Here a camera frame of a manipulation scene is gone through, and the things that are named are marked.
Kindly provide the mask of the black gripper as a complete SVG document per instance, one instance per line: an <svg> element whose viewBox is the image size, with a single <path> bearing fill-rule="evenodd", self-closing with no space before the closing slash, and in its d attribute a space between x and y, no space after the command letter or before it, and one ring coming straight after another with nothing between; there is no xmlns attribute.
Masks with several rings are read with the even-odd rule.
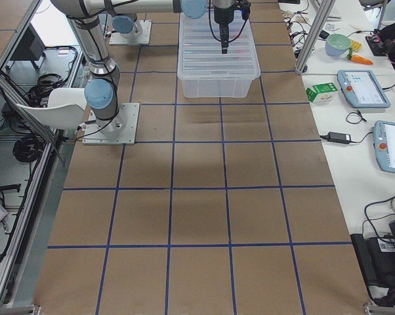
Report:
<svg viewBox="0 0 395 315"><path fill-rule="evenodd" d="M246 21L250 15L250 2L246 0L214 0L213 10L215 22L219 24L222 54L228 53L229 23L234 19L234 12L240 11L241 18Z"/></svg>

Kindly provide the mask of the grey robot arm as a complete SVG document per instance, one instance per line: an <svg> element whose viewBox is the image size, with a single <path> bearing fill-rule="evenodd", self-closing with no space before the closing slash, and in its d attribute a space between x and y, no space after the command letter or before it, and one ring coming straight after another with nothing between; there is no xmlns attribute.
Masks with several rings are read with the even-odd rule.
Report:
<svg viewBox="0 0 395 315"><path fill-rule="evenodd" d="M116 109L117 88L119 83L119 68L109 55L101 30L99 14L106 13L112 16L114 30L119 33L130 34L137 25L138 13L184 13L187 17L197 19L205 13L214 13L214 21L219 26L220 37L215 40L221 44L221 53L227 54L229 44L235 41L230 39L229 24L234 20L234 13L241 12L241 17L247 21L250 15L251 4L248 1L53 1L52 4L66 15L75 37L83 53L89 61L89 69L93 79L99 79L112 96L108 102L100 101L98 104L104 113L110 109L114 111L109 117L102 117L100 128L108 131L110 125L117 127L114 119L121 115Z"/></svg>
<svg viewBox="0 0 395 315"><path fill-rule="evenodd" d="M112 15L112 28L112 31L105 32L105 38L110 37L113 33L120 33L124 38L136 39L143 33L137 13Z"/></svg>

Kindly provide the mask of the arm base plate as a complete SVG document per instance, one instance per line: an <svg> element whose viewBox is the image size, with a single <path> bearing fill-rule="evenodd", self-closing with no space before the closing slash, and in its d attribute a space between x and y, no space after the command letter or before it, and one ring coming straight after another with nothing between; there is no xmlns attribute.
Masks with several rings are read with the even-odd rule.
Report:
<svg viewBox="0 0 395 315"><path fill-rule="evenodd" d="M89 111L88 120L95 120L83 128L86 136L81 140L85 145L119 145L134 144L140 111L140 104L119 103L119 113L107 125L107 122L97 120L93 110Z"/></svg>
<svg viewBox="0 0 395 315"><path fill-rule="evenodd" d="M116 16L112 22L110 45L148 45L152 28L151 20L133 21L128 16Z"/></svg>

